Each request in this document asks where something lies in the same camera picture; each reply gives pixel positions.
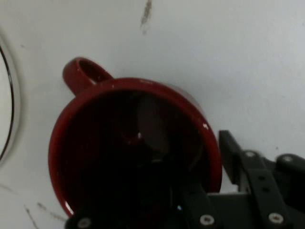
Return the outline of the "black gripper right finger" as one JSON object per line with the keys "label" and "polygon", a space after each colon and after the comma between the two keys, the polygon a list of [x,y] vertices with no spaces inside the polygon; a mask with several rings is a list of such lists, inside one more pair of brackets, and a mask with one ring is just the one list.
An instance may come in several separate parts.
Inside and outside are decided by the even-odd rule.
{"label": "black gripper right finger", "polygon": [[242,150],[219,132],[223,165],[234,194],[207,194],[198,179],[183,183],[183,216],[190,229],[302,229],[305,226],[305,160],[282,154],[270,161]]}

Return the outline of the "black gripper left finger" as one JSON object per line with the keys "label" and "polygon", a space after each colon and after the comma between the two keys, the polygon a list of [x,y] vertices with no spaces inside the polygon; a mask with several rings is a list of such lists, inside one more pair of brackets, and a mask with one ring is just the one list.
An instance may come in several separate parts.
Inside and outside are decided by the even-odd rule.
{"label": "black gripper left finger", "polygon": [[66,222],[67,229],[185,229],[190,191],[173,186],[118,186],[90,198]]}

